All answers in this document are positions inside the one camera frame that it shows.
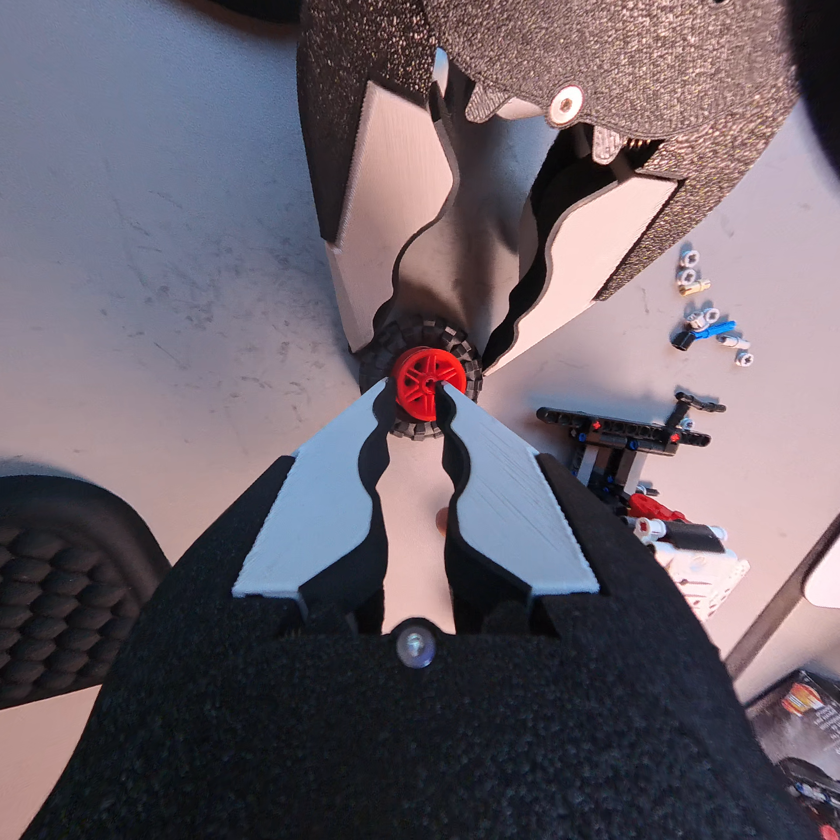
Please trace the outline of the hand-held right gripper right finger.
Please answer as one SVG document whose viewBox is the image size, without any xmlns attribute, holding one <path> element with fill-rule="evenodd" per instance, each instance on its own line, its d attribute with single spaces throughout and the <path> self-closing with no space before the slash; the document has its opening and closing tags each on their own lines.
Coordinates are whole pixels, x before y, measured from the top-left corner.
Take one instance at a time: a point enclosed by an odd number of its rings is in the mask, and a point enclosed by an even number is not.
<svg viewBox="0 0 840 840">
<path fill-rule="evenodd" d="M 450 384 L 438 385 L 438 425 L 454 489 L 444 547 L 452 592 L 465 601 L 599 592 L 538 450 Z"/>
</svg>

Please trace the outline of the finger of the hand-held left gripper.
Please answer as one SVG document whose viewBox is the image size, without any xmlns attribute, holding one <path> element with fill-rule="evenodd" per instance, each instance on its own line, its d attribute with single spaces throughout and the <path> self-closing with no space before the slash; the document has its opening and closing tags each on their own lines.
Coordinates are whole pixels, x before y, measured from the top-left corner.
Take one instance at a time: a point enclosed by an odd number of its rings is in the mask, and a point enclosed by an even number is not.
<svg viewBox="0 0 840 840">
<path fill-rule="evenodd" d="M 335 239 L 325 244 L 349 351 L 391 310 L 403 257 L 452 203 L 459 170 L 438 80 L 426 106 L 368 82 Z"/>
<path fill-rule="evenodd" d="M 522 211 L 520 278 L 482 354 L 484 372 L 500 369 L 588 309 L 678 184 L 593 161 L 542 172 Z"/>
</svg>

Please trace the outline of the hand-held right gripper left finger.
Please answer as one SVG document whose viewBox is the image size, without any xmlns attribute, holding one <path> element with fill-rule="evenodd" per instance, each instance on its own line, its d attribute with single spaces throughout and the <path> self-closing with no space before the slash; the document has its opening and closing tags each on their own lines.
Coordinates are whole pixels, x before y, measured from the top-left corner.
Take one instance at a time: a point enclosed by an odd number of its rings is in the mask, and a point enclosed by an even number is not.
<svg viewBox="0 0 840 840">
<path fill-rule="evenodd" d="M 376 485 L 395 409 L 396 384 L 378 382 L 292 454 L 232 596 L 362 605 L 380 591 L 388 546 Z"/>
</svg>

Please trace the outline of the red toy wheel hub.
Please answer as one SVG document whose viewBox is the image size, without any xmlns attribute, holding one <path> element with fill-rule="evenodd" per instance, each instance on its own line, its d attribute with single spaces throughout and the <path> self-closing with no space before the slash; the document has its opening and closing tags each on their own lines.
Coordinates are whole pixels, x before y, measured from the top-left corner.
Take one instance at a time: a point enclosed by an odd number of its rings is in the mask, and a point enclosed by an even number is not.
<svg viewBox="0 0 840 840">
<path fill-rule="evenodd" d="M 403 351 L 395 360 L 391 376 L 395 380 L 395 399 L 411 422 L 436 421 L 436 385 L 452 385 L 465 394 L 468 384 L 465 366 L 447 350 L 426 345 Z"/>
</svg>

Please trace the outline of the white toy brick truck model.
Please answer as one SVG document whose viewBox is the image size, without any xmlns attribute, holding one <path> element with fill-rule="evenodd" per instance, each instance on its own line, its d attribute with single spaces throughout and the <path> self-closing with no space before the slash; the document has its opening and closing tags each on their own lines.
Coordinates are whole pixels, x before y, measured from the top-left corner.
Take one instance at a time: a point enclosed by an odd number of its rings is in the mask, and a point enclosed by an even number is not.
<svg viewBox="0 0 840 840">
<path fill-rule="evenodd" d="M 704 623 L 749 572 L 749 562 L 729 549 L 724 528 L 690 521 L 659 501 L 655 488 L 640 479 L 648 456 L 672 457 L 682 447 L 704 448 L 711 443 L 709 435 L 694 429 L 692 409 L 717 414 L 727 408 L 677 392 L 663 423 L 548 406 L 539 408 L 536 417 L 568 433 L 574 445 L 573 476 L 654 555 Z"/>
</svg>

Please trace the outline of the black toy tire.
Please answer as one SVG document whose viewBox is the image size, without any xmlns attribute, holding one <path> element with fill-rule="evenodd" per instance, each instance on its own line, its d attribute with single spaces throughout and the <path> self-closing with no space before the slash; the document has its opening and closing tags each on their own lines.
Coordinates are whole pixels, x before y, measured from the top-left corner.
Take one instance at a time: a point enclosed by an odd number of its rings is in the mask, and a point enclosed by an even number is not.
<svg viewBox="0 0 840 840">
<path fill-rule="evenodd" d="M 467 333 L 440 317 L 413 314 L 388 323 L 360 354 L 360 391 L 368 391 L 379 380 L 391 376 L 396 358 L 405 350 L 426 345 L 452 352 L 465 366 L 468 399 L 478 401 L 483 385 L 480 354 Z M 411 422 L 396 404 L 391 433 L 415 442 L 442 436 L 437 422 Z"/>
</svg>

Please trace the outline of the toy truck set box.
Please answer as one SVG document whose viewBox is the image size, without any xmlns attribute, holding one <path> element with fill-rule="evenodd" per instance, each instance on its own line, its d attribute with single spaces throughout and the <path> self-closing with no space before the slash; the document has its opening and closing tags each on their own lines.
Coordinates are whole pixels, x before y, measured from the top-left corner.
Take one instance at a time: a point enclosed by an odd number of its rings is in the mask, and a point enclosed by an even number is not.
<svg viewBox="0 0 840 840">
<path fill-rule="evenodd" d="M 798 669 L 746 707 L 765 754 L 821 838 L 839 838 L 838 683 Z"/>
</svg>

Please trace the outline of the cluster of small toy pins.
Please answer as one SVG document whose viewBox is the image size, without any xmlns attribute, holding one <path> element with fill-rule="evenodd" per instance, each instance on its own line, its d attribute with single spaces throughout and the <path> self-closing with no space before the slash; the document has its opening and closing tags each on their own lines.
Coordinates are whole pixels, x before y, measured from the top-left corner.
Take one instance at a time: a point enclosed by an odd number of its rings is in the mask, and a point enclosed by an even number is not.
<svg viewBox="0 0 840 840">
<path fill-rule="evenodd" d="M 676 262 L 675 291 L 685 303 L 679 323 L 671 331 L 669 346 L 686 353 L 699 343 L 714 343 L 733 353 L 739 368 L 749 368 L 755 362 L 751 342 L 738 323 L 723 317 L 722 311 L 702 297 L 711 289 L 711 281 L 700 267 L 700 252 L 692 244 L 679 247 Z"/>
</svg>

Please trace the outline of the black honeycomb pad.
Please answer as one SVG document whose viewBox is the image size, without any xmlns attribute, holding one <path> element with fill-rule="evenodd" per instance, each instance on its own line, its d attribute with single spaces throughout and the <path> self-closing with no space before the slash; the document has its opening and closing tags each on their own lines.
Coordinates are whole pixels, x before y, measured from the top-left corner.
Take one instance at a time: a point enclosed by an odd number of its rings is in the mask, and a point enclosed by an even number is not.
<svg viewBox="0 0 840 840">
<path fill-rule="evenodd" d="M 109 490 L 2 477 L 2 710 L 100 685 L 171 567 Z"/>
</svg>

